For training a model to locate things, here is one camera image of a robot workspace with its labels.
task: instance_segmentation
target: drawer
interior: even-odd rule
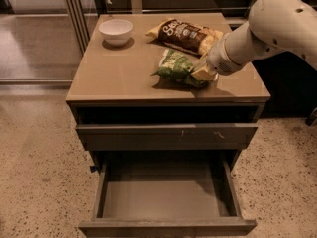
[[[213,151],[120,152],[105,159],[87,237],[247,235],[226,155]]]
[[[246,149],[252,123],[78,125],[87,151]]]

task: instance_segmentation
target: robotic arm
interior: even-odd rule
[[[290,51],[317,70],[317,12],[301,0],[258,0],[248,22],[209,51],[210,72],[230,75],[253,60]]]

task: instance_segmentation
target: brown chip bag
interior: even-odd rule
[[[177,50],[203,55],[222,37],[223,33],[176,19],[168,19],[148,30],[146,35]]]

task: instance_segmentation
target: floor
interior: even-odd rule
[[[80,62],[62,17],[0,17],[0,40],[1,77],[72,78]],[[66,95],[0,86],[0,238],[84,237],[77,226],[91,218],[99,177]],[[317,126],[304,118],[258,126],[232,171],[243,216],[258,223],[247,237],[317,237]]]

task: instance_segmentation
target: green chip bag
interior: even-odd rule
[[[182,52],[166,50],[164,52],[164,58],[160,62],[158,71],[153,75],[192,85],[197,88],[207,86],[208,81],[197,80],[191,76],[193,69],[193,63]]]

